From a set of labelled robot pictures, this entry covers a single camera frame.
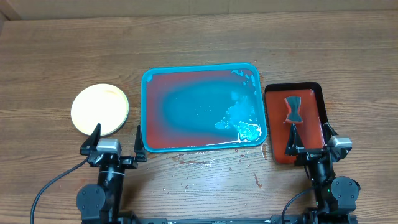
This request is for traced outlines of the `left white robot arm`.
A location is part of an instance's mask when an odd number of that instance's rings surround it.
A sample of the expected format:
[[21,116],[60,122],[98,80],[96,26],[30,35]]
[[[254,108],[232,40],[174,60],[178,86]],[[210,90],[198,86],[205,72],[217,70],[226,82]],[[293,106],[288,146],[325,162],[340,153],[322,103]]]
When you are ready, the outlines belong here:
[[138,163],[147,160],[140,127],[136,131],[134,152],[135,156],[123,156],[119,140],[101,137],[100,124],[81,145],[80,154],[86,156],[86,162],[99,169],[97,183],[84,186],[76,196],[82,223],[140,222],[134,212],[120,211],[125,171],[137,169]]

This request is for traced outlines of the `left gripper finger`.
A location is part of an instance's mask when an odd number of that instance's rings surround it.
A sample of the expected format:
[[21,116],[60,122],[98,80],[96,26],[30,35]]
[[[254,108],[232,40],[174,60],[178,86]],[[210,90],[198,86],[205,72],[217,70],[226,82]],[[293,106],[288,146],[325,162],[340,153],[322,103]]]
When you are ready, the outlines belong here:
[[136,138],[135,138],[135,143],[134,143],[134,152],[135,152],[135,160],[137,162],[146,162],[147,161],[147,153],[144,148],[140,125],[137,126]]
[[80,155],[89,156],[92,151],[96,150],[96,147],[101,138],[101,124],[98,123],[94,131],[88,136],[86,141],[80,147]]

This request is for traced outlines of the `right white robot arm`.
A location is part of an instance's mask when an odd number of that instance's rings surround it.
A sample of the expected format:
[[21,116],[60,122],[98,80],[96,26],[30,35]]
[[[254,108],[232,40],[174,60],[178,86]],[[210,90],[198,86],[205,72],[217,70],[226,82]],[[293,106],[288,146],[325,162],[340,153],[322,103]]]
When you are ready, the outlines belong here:
[[[297,127],[292,124],[285,154],[295,156],[295,166],[303,166],[311,187],[287,202],[281,216],[281,223],[357,223],[350,213],[356,210],[356,201],[361,190],[360,184],[345,176],[337,177],[333,164],[344,159],[352,150],[352,141],[338,135],[329,125],[324,124],[328,142],[320,149],[305,149]],[[314,192],[316,207],[307,208],[297,218],[286,218],[288,207],[299,197]]]

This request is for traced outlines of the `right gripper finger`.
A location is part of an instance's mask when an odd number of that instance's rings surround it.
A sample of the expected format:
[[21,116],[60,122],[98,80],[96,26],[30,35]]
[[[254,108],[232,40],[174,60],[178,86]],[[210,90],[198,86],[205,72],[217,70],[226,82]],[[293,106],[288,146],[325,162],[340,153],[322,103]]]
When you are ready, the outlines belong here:
[[289,138],[287,146],[285,148],[285,155],[297,156],[304,150],[304,145],[301,137],[298,134],[297,127],[295,124],[290,126]]
[[324,142],[327,143],[333,136],[337,136],[338,133],[331,127],[329,122],[325,122],[322,126]]

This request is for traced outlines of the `yellow-green plate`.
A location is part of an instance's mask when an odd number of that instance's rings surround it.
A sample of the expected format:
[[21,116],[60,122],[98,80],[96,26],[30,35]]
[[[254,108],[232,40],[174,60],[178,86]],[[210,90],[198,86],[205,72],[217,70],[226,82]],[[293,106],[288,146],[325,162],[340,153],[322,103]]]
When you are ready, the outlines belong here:
[[74,99],[70,111],[74,127],[90,135],[101,125],[101,135],[107,136],[119,130],[127,120],[129,101],[118,87],[100,83],[89,86]]

